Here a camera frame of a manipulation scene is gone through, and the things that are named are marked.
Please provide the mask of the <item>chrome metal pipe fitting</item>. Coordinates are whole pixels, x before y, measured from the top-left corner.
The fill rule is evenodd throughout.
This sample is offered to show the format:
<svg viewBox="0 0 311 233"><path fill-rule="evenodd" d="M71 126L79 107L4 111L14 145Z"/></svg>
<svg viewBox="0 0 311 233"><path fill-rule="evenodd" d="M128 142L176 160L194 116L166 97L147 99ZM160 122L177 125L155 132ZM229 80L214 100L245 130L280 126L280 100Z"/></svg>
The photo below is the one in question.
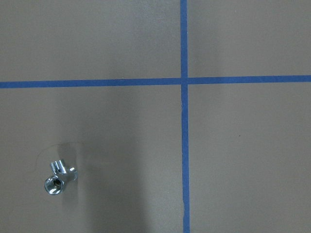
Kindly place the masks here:
<svg viewBox="0 0 311 233"><path fill-rule="evenodd" d="M49 195L59 195L66 189L68 183L78 178L75 167L68 167L63 159L50 163L53 174L44 183L44 188Z"/></svg>

